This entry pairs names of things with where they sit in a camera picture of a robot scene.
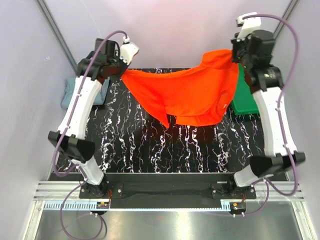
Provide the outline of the orange t shirt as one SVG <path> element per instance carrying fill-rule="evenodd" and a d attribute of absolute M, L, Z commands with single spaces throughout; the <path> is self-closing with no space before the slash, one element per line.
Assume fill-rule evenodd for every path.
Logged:
<path fill-rule="evenodd" d="M 178 125 L 203 127 L 220 123 L 244 71 L 228 49 L 203 54 L 200 64 L 170 73 L 128 69 L 121 79 L 137 102 L 166 128 L 167 116 Z"/>

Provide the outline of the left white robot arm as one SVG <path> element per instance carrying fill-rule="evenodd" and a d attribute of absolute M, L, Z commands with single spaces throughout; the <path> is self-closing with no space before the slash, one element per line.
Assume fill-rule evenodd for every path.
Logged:
<path fill-rule="evenodd" d="M 88 118 L 102 86 L 109 77 L 120 77 L 132 58 L 127 55 L 130 39 L 123 38 L 119 45 L 114 40 L 97 38 L 94 50 L 77 65 L 75 86 L 65 117 L 57 131 L 48 133 L 55 147 L 52 161 L 63 155 L 71 161 L 72 168 L 83 176 L 81 190 L 90 196 L 104 198 L 110 191 L 107 177 L 94 158 L 95 143 L 86 140 Z"/>

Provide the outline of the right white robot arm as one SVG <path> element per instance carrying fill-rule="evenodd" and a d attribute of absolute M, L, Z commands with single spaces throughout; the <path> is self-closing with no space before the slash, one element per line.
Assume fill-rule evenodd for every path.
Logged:
<path fill-rule="evenodd" d="M 290 196 L 298 189 L 297 166 L 305 162 L 306 155 L 298 151 L 291 136 L 283 95 L 285 84 L 281 70 L 271 64 L 275 46 L 273 33 L 256 29 L 249 33 L 236 33 L 231 40 L 232 61 L 243 67 L 244 80 L 258 107 L 264 136 L 264 155 L 251 156 L 249 165 L 233 175 L 227 185 L 228 195 L 239 198 L 245 187 L 265 181 L 279 194 L 270 177 L 292 171 L 294 185 Z"/>

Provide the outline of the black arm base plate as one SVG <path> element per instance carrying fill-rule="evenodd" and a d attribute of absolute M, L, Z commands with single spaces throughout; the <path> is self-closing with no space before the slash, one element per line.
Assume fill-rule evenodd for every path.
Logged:
<path fill-rule="evenodd" d="M 253 187 L 237 187 L 231 173 L 108 173 L 103 189 L 94 193 L 85 185 L 81 199 L 106 199 L 115 209 L 212 210 L 222 208 L 221 201 L 256 199 Z"/>

